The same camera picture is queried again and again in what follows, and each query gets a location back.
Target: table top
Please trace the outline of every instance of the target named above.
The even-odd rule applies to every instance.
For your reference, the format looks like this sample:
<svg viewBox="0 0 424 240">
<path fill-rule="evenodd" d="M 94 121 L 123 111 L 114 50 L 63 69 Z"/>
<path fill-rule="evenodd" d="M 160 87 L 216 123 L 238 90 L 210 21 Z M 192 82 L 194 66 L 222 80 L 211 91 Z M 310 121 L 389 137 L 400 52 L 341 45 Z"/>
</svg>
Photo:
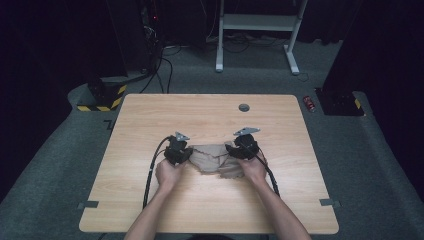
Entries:
<svg viewBox="0 0 424 240">
<path fill-rule="evenodd" d="M 240 104 L 250 110 L 242 112 Z M 333 234 L 332 206 L 296 97 L 291 95 L 129 94 L 125 97 L 80 222 L 84 232 L 126 232 L 142 210 L 149 166 L 159 143 L 178 131 L 188 145 L 222 144 L 244 127 L 264 152 L 281 198 L 311 234 Z M 149 199 L 158 188 L 153 175 Z M 245 178 L 201 174 L 187 164 L 164 207 L 158 232 L 273 233 Z"/>
</svg>

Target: gray carpet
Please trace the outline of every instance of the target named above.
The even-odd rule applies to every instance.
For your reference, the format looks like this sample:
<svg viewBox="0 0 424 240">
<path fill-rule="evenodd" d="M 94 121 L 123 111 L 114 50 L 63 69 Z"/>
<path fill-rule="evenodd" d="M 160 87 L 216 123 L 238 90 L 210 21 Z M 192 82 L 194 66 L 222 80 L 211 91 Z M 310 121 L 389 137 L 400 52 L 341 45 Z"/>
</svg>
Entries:
<svg viewBox="0 0 424 240">
<path fill-rule="evenodd" d="M 241 47 L 226 44 L 232 51 Z M 299 76 L 291 75 L 281 45 L 224 52 L 223 73 L 215 72 L 215 51 L 182 48 L 177 52 L 178 47 L 170 48 L 165 50 L 173 64 L 170 93 L 295 95 L 330 197 L 341 204 L 335 208 L 340 231 L 314 235 L 313 239 L 424 239 L 423 204 L 385 142 L 366 96 L 354 93 L 366 112 L 364 117 L 326 116 L 317 101 L 314 88 L 323 85 L 339 47 L 297 43 L 294 53 Z M 163 62 L 159 74 L 165 88 L 169 72 L 169 64 Z M 147 79 L 129 83 L 125 94 L 139 92 L 146 83 Z M 79 112 L 75 105 L 84 88 L 69 93 L 74 110 L 40 148 L 1 203 L 1 240 L 92 240 L 100 236 L 79 230 L 82 210 L 77 206 L 88 199 L 109 140 L 111 132 L 105 120 L 114 121 L 119 109 Z M 154 78 L 145 93 L 160 92 L 158 78 Z M 315 113 L 302 104 L 305 95 L 312 96 L 317 105 Z M 111 233 L 104 239 L 123 236 Z M 158 235 L 158 239 L 183 237 Z"/>
</svg>

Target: crumpled cloth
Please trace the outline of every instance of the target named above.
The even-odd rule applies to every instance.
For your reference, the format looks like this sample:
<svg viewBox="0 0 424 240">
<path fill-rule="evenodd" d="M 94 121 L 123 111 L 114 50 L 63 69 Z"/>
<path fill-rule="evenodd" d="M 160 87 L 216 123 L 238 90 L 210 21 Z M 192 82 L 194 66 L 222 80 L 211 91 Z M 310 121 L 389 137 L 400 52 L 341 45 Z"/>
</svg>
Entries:
<svg viewBox="0 0 424 240">
<path fill-rule="evenodd" d="M 189 161 L 206 174 L 219 173 L 222 178 L 243 177 L 244 172 L 237 159 L 228 154 L 225 144 L 191 145 Z"/>
</svg>

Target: hazard tape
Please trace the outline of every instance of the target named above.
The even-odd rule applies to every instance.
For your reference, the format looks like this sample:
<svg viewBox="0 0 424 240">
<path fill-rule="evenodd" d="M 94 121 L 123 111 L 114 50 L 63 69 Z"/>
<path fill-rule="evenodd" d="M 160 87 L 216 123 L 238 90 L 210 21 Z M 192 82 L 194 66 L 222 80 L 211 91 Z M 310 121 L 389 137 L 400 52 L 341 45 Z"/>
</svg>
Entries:
<svg viewBox="0 0 424 240">
<path fill-rule="evenodd" d="M 98 106 L 78 105 L 77 108 L 78 108 L 78 110 L 80 110 L 82 112 L 90 112 L 90 111 L 108 112 L 108 111 L 113 111 L 121 103 L 122 97 L 124 95 L 126 88 L 127 88 L 127 85 L 120 87 L 117 91 L 116 96 L 114 96 L 110 100 L 111 103 L 108 104 L 107 106 L 106 105 L 98 105 Z"/>
</svg>

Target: white metal rack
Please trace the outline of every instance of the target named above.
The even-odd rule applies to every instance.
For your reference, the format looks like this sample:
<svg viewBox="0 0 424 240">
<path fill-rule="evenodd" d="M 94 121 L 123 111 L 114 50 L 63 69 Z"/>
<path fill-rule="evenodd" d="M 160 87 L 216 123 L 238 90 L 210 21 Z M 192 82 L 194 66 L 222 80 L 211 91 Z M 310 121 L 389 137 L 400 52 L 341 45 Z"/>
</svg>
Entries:
<svg viewBox="0 0 424 240">
<path fill-rule="evenodd" d="M 216 55 L 216 71 L 224 70 L 224 52 L 223 38 L 225 29 L 238 30 L 265 30 L 292 32 L 288 45 L 284 45 L 284 52 L 290 65 L 293 75 L 299 74 L 296 60 L 293 56 L 293 47 L 302 23 L 303 13 L 305 12 L 308 0 L 303 0 L 297 15 L 295 16 L 276 16 L 276 15 L 251 15 L 251 14 L 225 14 L 224 0 L 221 0 L 220 18 L 219 18 L 219 36 L 218 49 Z"/>
</svg>

